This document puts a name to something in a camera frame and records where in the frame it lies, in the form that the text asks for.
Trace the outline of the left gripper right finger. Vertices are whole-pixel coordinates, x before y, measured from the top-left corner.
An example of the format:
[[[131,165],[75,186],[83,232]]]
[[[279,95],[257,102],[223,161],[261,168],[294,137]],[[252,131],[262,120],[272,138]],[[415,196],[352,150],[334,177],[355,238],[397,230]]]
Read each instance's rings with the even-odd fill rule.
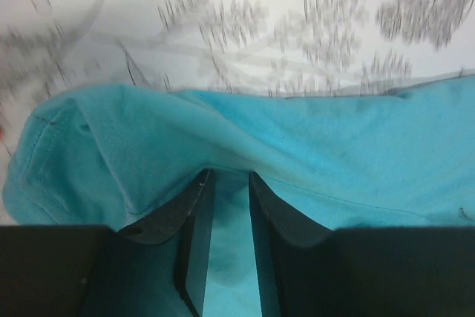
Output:
[[[331,230],[249,176],[264,316],[472,316],[474,229]]]

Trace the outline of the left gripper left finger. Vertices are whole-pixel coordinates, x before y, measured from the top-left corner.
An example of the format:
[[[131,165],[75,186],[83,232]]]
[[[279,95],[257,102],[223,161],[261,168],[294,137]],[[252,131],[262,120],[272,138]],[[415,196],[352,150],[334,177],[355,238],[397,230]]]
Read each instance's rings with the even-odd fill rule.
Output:
[[[3,316],[201,316],[215,173],[119,231],[1,228]]]

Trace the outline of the teal t shirt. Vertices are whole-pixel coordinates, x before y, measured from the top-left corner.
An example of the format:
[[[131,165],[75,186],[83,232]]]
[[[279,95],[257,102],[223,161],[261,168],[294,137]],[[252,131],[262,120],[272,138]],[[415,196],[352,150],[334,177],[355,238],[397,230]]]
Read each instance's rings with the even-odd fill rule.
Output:
[[[259,316],[248,176],[327,228],[473,226],[474,79],[388,96],[267,98],[130,85],[27,119],[2,192],[20,224],[121,229],[216,172],[206,316]]]

